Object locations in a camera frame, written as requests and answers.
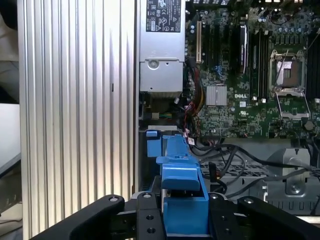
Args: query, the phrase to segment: dell logo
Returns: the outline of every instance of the dell logo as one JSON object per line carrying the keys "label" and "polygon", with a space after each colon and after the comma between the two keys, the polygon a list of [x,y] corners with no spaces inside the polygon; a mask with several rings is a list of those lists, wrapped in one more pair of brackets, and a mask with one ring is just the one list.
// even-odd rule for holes
{"label": "dell logo", "polygon": [[235,99],[246,99],[247,98],[247,94],[235,94],[234,98]]}

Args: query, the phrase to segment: cpu socket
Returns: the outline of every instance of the cpu socket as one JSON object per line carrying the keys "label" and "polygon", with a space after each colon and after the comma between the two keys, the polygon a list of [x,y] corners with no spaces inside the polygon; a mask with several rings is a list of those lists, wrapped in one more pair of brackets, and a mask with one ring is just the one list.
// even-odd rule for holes
{"label": "cpu socket", "polygon": [[[269,63],[269,89],[271,95],[276,97],[281,118],[310,118],[311,112],[304,92],[305,85],[306,63],[303,51],[278,53],[273,50]],[[304,102],[305,106],[302,109],[288,107],[294,106],[297,102]]]}

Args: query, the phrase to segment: white surface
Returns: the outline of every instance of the white surface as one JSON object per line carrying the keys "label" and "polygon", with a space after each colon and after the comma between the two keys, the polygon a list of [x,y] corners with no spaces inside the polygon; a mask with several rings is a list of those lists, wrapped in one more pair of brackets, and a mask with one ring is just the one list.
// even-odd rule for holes
{"label": "white surface", "polygon": [[20,151],[20,106],[0,103],[0,168]]}

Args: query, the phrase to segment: chipset heatsink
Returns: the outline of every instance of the chipset heatsink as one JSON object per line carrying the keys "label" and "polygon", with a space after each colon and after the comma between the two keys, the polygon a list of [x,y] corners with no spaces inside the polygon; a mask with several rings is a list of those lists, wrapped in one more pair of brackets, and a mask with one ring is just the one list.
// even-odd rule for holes
{"label": "chipset heatsink", "polygon": [[212,85],[206,87],[207,106],[227,106],[227,86]]}

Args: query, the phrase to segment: black metal frame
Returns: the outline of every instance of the black metal frame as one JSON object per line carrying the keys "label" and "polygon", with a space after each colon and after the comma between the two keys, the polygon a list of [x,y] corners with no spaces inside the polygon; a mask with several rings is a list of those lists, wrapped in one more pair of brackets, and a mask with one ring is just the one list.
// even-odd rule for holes
{"label": "black metal frame", "polygon": [[[208,239],[208,236],[166,236],[159,208],[159,179],[155,178],[152,192],[143,192],[126,203],[121,196],[105,196],[32,239]],[[258,198],[242,197],[234,204],[219,193],[209,197],[209,232],[215,240],[319,239],[320,228]]]}

